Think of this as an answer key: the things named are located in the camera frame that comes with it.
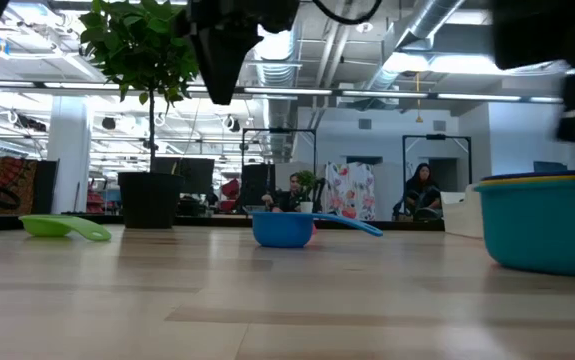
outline black planter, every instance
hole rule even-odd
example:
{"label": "black planter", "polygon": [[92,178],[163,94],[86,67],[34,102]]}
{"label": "black planter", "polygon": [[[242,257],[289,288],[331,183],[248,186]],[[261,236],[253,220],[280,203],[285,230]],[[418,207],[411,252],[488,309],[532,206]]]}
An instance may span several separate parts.
{"label": "black planter", "polygon": [[183,179],[171,174],[119,173],[125,227],[169,229],[174,224]]}

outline floral fabric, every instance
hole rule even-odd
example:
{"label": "floral fabric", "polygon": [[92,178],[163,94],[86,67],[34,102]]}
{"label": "floral fabric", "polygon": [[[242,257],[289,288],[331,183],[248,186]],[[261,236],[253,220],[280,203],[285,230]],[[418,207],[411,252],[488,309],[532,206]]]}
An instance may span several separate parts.
{"label": "floral fabric", "polygon": [[357,220],[375,220],[376,198],[371,165],[330,162],[325,174],[324,212]]}

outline blue scoop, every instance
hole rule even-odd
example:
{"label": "blue scoop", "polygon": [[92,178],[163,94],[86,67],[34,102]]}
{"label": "blue scoop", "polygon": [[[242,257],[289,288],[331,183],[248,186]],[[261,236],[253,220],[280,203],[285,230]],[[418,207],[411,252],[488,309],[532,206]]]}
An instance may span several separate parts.
{"label": "blue scoop", "polygon": [[374,236],[383,236],[379,229],[362,221],[328,214],[252,212],[253,231],[262,246],[298,248],[305,246],[314,230],[314,219],[325,219],[349,225]]}

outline teal plastic container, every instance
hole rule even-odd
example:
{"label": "teal plastic container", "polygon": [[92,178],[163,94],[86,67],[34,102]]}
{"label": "teal plastic container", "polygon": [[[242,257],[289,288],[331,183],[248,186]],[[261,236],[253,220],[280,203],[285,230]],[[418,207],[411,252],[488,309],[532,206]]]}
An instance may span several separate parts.
{"label": "teal plastic container", "polygon": [[491,177],[481,195],[485,246],[508,268],[575,276],[575,174]]}

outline small green plant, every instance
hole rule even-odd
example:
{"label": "small green plant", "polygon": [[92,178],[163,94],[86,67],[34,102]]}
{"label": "small green plant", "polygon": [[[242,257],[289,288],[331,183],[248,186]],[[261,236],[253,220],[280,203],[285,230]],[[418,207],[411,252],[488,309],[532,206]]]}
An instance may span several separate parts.
{"label": "small green plant", "polygon": [[314,186],[316,185],[316,175],[309,170],[302,170],[296,173],[296,177],[298,178],[298,183],[303,190],[303,194],[309,200],[309,194],[314,190]]}
{"label": "small green plant", "polygon": [[80,35],[87,44],[85,56],[107,76],[107,82],[120,87],[120,101],[130,89],[142,91],[141,104],[149,101],[150,169],[154,167],[154,97],[162,95],[169,106],[190,98],[188,82],[198,74],[198,63],[188,41],[172,30],[182,7],[169,1],[93,0],[91,12],[80,17],[86,30]]}

